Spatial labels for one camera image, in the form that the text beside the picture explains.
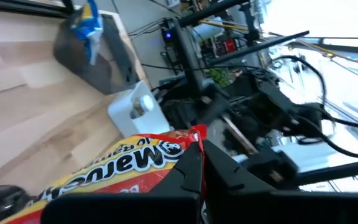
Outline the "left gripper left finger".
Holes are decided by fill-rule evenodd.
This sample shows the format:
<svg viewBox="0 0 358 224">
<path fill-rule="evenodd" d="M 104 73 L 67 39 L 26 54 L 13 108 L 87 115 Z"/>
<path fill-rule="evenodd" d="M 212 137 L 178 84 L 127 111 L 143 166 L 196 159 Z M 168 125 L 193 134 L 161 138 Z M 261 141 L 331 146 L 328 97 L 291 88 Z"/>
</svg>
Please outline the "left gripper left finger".
<svg viewBox="0 0 358 224">
<path fill-rule="evenodd" d="M 48 204 L 41 223 L 198 223 L 203 154 L 192 143 L 167 176 L 148 193 L 64 195 Z"/>
</svg>

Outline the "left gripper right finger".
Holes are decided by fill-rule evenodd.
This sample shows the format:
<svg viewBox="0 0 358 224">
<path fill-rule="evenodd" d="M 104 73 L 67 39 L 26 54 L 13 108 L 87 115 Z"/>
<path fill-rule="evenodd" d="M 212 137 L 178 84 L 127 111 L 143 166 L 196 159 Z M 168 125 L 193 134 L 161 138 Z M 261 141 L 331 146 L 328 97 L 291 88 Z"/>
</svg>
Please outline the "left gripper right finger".
<svg viewBox="0 0 358 224">
<path fill-rule="evenodd" d="M 350 176 L 358 164 L 297 177 L 282 151 L 265 147 L 238 163 L 210 141 L 203 146 L 211 223 L 358 223 L 358 193 L 298 189 L 312 179 Z"/>
</svg>

